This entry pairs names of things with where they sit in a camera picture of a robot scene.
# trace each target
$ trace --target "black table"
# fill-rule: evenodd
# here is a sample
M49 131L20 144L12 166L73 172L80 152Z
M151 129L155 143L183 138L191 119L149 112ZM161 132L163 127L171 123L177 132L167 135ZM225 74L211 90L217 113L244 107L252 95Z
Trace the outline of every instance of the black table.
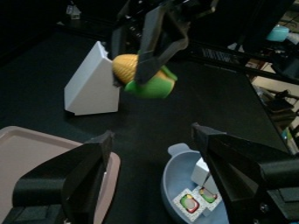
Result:
M116 113L69 115L63 89L95 41L57 31L0 68L0 128L15 125L81 143L112 130L121 165L105 223L173 223L160 181L167 148L193 148L192 123L283 151L286 145L245 75L188 61L168 63L179 81L165 99L121 91Z

